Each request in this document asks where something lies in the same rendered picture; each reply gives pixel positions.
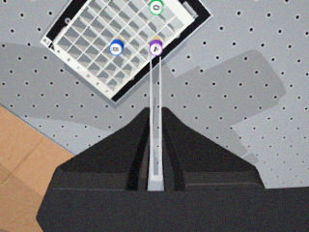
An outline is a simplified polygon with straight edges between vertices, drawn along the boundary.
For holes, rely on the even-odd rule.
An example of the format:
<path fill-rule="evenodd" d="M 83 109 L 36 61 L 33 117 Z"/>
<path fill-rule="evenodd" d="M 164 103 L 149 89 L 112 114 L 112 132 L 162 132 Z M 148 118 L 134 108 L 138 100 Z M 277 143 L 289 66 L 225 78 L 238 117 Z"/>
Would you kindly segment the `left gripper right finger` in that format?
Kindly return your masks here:
<path fill-rule="evenodd" d="M 168 107 L 161 107 L 161 136 L 164 190 L 265 189 L 256 166 L 185 125 Z"/>

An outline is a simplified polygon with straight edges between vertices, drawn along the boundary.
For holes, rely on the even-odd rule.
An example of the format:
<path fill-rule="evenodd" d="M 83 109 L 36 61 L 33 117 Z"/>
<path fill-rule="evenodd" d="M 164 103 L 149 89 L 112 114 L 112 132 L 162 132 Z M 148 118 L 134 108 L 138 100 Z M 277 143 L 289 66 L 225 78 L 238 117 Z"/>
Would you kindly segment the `grey flat base plate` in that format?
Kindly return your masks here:
<path fill-rule="evenodd" d="M 40 43 L 70 0 L 0 0 L 0 105 L 73 156 L 150 106 L 117 103 Z M 161 107 L 254 164 L 266 189 L 309 187 L 309 0 L 201 0 L 212 17 L 161 62 Z"/>

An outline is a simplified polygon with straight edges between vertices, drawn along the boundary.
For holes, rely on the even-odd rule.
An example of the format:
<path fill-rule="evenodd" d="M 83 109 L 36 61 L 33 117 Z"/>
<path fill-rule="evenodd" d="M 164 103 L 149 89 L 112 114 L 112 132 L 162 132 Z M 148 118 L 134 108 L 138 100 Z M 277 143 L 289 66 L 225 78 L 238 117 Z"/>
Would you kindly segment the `violet vial numbered 4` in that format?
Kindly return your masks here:
<path fill-rule="evenodd" d="M 162 53 L 162 40 L 157 35 L 151 39 L 150 53 L 153 56 L 158 56 Z"/>

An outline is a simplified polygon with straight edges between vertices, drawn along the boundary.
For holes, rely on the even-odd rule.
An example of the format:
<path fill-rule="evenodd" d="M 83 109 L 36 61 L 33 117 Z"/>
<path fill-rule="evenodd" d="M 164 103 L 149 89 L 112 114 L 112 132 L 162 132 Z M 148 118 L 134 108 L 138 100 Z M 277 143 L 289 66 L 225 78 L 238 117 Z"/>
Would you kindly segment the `white grid rack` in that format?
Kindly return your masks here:
<path fill-rule="evenodd" d="M 162 0 L 157 16 L 148 8 L 151 0 L 122 1 L 88 0 L 49 48 L 109 99 L 154 58 L 155 35 L 164 48 L 194 21 L 179 0 Z M 116 57 L 109 46 L 118 35 L 126 44 Z"/>

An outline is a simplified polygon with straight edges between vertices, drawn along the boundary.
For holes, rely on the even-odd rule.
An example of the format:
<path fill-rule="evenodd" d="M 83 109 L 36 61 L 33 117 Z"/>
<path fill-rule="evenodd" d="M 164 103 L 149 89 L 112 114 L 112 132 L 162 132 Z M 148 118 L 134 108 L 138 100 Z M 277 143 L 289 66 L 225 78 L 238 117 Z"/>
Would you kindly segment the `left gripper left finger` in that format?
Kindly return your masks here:
<path fill-rule="evenodd" d="M 150 108 L 144 107 L 126 126 L 57 166 L 47 190 L 54 187 L 148 190 L 149 165 Z"/>

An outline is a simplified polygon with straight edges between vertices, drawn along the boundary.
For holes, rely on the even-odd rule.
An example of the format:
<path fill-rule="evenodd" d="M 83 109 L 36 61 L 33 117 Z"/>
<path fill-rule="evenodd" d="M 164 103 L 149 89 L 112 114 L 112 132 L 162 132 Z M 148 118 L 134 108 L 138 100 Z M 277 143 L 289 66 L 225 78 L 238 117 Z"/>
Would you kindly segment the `blue vial with number 8 cap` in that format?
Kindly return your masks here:
<path fill-rule="evenodd" d="M 126 42 L 118 35 L 109 46 L 109 51 L 113 55 L 120 55 L 124 49 Z"/>

